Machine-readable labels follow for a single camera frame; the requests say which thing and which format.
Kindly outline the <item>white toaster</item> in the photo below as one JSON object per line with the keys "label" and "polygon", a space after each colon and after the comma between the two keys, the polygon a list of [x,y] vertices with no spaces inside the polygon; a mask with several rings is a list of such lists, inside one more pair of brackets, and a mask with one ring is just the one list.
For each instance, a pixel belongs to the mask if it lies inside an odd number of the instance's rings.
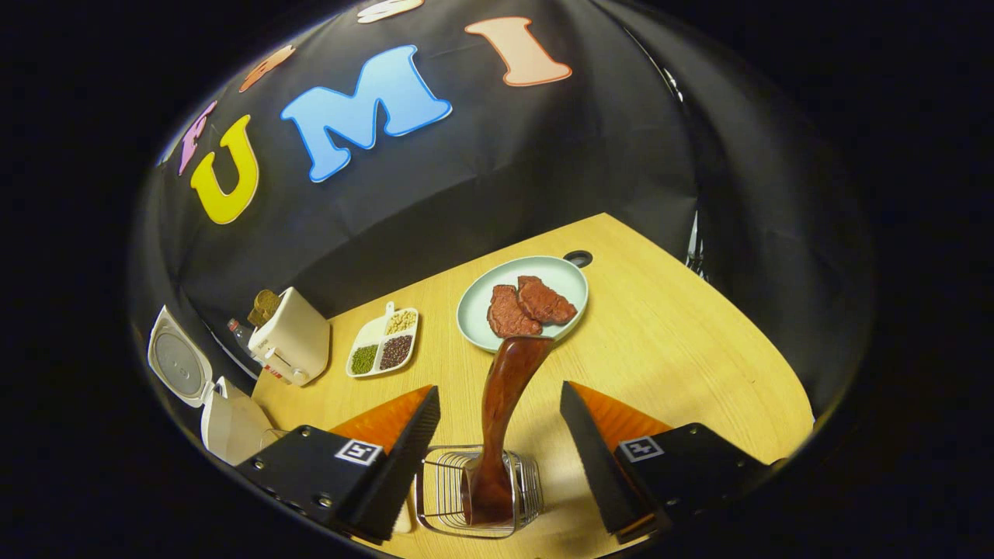
{"label": "white toaster", "polygon": [[253,327],[252,353],[303,387],[319,378],[331,355],[331,325],[298,290],[282,293],[276,315],[262,328]]}

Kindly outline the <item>red meat piece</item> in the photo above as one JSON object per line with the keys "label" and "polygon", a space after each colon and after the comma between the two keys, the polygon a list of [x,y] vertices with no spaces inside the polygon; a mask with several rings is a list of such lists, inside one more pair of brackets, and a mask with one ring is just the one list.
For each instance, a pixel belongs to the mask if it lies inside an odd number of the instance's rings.
{"label": "red meat piece", "polygon": [[566,325],[579,314],[572,302],[550,289],[540,277],[518,276],[517,283],[519,308],[533,321],[543,325]]}
{"label": "red meat piece", "polygon": [[540,335],[544,329],[542,323],[529,318],[522,311],[517,298],[517,289],[511,284],[493,286],[487,310],[487,322],[493,334],[500,339]]}

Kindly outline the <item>black backdrop cloth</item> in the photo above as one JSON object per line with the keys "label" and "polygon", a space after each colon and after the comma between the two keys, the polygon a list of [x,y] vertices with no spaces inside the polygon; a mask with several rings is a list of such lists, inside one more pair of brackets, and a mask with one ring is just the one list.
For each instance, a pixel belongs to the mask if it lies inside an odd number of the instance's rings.
{"label": "black backdrop cloth", "polygon": [[225,78],[149,171],[127,259],[145,350],[166,308],[221,329],[292,286],[324,316],[606,213],[699,273],[791,365],[815,417],[874,306],[850,177],[727,47],[632,0],[425,0],[320,18]]}

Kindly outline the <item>brown toast slice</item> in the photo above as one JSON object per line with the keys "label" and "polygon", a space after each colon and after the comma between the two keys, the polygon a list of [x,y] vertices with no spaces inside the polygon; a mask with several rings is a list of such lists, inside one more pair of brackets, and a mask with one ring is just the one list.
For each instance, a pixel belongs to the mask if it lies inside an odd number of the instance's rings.
{"label": "brown toast slice", "polygon": [[253,298],[252,310],[248,313],[248,322],[253,327],[262,328],[276,315],[281,301],[281,296],[274,291],[260,290]]}

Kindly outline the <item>metal wire chopstick holder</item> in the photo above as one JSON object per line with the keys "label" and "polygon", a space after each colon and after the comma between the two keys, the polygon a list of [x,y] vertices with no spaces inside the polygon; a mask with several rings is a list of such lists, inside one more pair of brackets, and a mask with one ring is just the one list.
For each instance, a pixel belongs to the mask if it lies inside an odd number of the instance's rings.
{"label": "metal wire chopstick holder", "polygon": [[506,539],[532,523],[544,508],[536,460],[504,452],[514,512],[507,523],[471,525],[466,467],[482,452],[480,445],[430,446],[413,478],[413,508],[419,526],[430,532],[468,539]]}

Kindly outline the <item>brown wooden spoon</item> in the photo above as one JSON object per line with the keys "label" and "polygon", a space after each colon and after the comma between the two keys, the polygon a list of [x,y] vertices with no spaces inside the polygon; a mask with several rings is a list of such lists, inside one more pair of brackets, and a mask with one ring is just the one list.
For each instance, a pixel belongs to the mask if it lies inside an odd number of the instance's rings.
{"label": "brown wooden spoon", "polygon": [[504,339],[495,353],[481,401],[482,451],[466,464],[461,478],[463,514],[471,527],[513,520],[513,485],[504,463],[506,433],[519,400],[553,345],[550,337],[518,335]]}

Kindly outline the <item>clear water bottle red label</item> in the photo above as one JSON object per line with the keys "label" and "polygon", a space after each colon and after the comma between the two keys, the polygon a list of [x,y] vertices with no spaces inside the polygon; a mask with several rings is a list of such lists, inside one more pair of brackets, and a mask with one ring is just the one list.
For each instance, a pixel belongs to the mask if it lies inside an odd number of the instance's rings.
{"label": "clear water bottle red label", "polygon": [[280,374],[280,371],[273,369],[269,364],[266,364],[266,361],[256,356],[255,353],[252,353],[251,348],[249,348],[249,339],[251,339],[252,333],[249,331],[248,327],[241,325],[237,319],[232,318],[228,321],[228,329],[230,329],[231,333],[233,333],[235,340],[237,340],[238,346],[241,347],[242,350],[244,350],[256,364],[260,365],[263,372],[273,375],[273,377],[283,382],[283,384],[292,384],[291,379],[285,377],[283,374]]}

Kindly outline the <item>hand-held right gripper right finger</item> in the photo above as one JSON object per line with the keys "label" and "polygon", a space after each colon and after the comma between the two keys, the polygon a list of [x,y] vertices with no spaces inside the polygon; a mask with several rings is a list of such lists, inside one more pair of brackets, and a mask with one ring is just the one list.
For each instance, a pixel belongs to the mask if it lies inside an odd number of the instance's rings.
{"label": "hand-held right gripper right finger", "polygon": [[771,468],[702,422],[671,427],[575,381],[562,383],[560,412],[601,521],[618,543],[723,509]]}

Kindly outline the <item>pale green plate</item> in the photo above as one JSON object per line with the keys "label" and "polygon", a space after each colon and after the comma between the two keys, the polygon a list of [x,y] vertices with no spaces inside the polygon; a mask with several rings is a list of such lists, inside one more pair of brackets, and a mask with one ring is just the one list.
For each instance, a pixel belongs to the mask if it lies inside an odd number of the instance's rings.
{"label": "pale green plate", "polygon": [[589,302],[589,282],[578,266],[567,259],[549,255],[510,259],[478,277],[459,300],[457,327],[472,345],[490,353],[499,349],[503,339],[493,332],[487,319],[493,289],[498,284],[517,286],[519,276],[536,276],[576,308],[574,318],[563,325],[545,325],[540,336],[560,341],[582,321]]}

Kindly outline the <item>white rice cooker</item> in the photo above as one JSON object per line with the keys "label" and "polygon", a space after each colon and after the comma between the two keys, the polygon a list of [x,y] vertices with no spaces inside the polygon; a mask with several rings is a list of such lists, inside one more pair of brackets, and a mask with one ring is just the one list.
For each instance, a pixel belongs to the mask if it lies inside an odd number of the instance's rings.
{"label": "white rice cooker", "polygon": [[147,361],[173,395],[201,410],[203,445],[218,459],[238,466],[278,439],[248,394],[230,380],[214,377],[207,355],[168,307],[161,308],[151,329]]}

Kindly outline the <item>white divided bean dish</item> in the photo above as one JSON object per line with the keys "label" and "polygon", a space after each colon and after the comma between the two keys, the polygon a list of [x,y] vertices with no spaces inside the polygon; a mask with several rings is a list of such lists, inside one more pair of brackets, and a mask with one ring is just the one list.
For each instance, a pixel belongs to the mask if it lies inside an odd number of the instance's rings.
{"label": "white divided bean dish", "polygon": [[418,309],[388,301],[384,313],[358,331],[346,361],[346,375],[376,377],[407,367],[415,353],[419,319]]}

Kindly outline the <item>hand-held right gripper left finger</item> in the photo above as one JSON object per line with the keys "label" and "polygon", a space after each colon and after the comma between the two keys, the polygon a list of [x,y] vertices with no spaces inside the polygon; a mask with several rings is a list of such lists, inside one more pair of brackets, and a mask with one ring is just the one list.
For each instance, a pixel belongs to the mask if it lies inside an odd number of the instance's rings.
{"label": "hand-held right gripper left finger", "polygon": [[393,536],[440,416],[438,387],[426,385],[334,429],[299,425],[235,470],[310,523],[383,543]]}

